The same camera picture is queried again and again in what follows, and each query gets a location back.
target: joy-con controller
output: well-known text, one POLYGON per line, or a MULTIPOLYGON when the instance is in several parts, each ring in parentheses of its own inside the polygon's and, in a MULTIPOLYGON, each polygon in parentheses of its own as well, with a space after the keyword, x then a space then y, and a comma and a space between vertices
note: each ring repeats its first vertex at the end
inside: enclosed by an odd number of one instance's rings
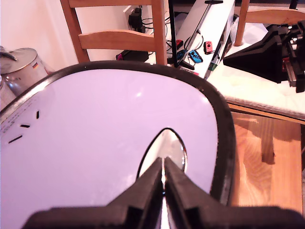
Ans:
POLYGON ((213 51, 212 42, 205 42, 203 44, 203 50, 205 54, 210 54, 213 51))

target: white wall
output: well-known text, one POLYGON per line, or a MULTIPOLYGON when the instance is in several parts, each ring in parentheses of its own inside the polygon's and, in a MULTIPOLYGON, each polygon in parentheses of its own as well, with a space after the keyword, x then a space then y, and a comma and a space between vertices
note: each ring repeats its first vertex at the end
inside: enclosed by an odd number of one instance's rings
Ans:
MULTIPOLYGON (((128 29, 122 7, 79 8, 83 33, 128 29)), ((1 45, 34 48, 52 69, 77 63, 59 0, 1 0, 1 45)), ((118 50, 88 50, 91 61, 114 60, 118 50)))

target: pot lid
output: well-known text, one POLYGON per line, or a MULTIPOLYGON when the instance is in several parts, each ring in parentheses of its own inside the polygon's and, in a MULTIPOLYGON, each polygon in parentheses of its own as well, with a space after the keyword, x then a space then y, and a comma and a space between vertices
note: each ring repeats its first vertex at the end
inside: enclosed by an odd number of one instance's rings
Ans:
POLYGON ((4 49, 1 49, 1 74, 18 71, 30 64, 36 57, 36 50, 31 48, 16 49, 11 52, 5 52, 4 49))

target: black rim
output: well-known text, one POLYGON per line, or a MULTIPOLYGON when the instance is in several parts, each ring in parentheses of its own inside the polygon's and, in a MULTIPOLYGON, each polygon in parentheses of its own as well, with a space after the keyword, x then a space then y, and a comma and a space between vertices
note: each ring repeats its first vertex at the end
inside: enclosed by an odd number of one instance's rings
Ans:
POLYGON ((210 195, 220 201, 220 203, 228 205, 230 203, 230 192, 234 175, 236 148, 232 115, 224 97, 217 89, 206 80, 192 73, 163 65, 150 65, 148 63, 130 61, 97 61, 73 65, 52 73, 24 91, 0 112, 1 122, 3 122, 3 117, 7 118, 10 116, 21 105, 21 101, 33 96, 31 94, 33 92, 32 89, 40 83, 44 82, 44 84, 49 85, 64 76, 94 69, 131 70, 163 75, 185 82, 197 88, 205 95, 214 109, 218 128, 217 156, 210 195))

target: wooden floor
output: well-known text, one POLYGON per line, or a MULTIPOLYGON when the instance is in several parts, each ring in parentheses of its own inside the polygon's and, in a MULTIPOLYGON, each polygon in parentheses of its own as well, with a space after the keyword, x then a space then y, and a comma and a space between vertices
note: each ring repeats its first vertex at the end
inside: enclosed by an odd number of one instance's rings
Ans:
POLYGON ((302 213, 300 124, 232 113, 237 152, 233 205, 302 213))

